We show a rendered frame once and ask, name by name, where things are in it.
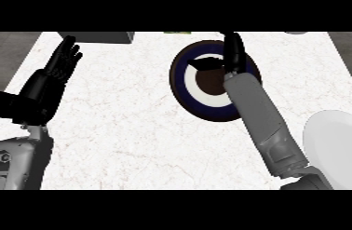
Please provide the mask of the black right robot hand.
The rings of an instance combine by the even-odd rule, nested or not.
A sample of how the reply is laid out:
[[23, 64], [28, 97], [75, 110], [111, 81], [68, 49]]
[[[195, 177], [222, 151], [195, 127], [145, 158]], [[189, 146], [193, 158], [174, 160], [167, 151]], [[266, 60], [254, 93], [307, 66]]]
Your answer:
[[188, 60], [186, 63], [199, 71], [210, 71], [225, 68], [227, 73], [241, 74], [245, 72], [244, 42], [238, 33], [222, 32], [225, 36], [223, 57], [201, 58]]

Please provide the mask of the grey box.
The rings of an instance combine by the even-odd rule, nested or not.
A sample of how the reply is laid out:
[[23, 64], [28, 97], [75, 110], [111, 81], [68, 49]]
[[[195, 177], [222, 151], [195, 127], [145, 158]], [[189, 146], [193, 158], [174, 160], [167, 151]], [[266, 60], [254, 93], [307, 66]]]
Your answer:
[[78, 43], [130, 44], [134, 32], [59, 32], [59, 35], [74, 36]]

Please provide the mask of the white plate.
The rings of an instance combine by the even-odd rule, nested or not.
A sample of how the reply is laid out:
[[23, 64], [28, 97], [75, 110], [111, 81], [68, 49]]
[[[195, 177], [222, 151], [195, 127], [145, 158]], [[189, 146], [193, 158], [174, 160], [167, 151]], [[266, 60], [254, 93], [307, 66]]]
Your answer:
[[315, 113], [303, 127], [303, 150], [335, 190], [352, 190], [352, 114]]

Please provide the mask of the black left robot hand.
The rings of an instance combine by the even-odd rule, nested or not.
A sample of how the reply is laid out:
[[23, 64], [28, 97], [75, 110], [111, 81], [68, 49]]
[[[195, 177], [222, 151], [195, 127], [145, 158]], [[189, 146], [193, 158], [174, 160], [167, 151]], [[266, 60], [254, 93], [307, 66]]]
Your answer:
[[46, 67], [38, 69], [17, 95], [0, 91], [0, 118], [13, 124], [44, 126], [51, 120], [78, 60], [83, 57], [75, 37], [66, 36], [54, 49]]

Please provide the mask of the dark blue ringed plate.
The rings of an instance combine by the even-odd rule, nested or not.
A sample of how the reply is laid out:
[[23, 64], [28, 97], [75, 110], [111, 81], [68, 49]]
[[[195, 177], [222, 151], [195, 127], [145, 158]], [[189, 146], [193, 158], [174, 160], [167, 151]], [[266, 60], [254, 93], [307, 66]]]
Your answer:
[[219, 40], [192, 43], [176, 55], [168, 70], [168, 84], [177, 102], [192, 115], [211, 122], [229, 122], [241, 117], [225, 93], [225, 68], [199, 71], [188, 61], [220, 60], [223, 46]]

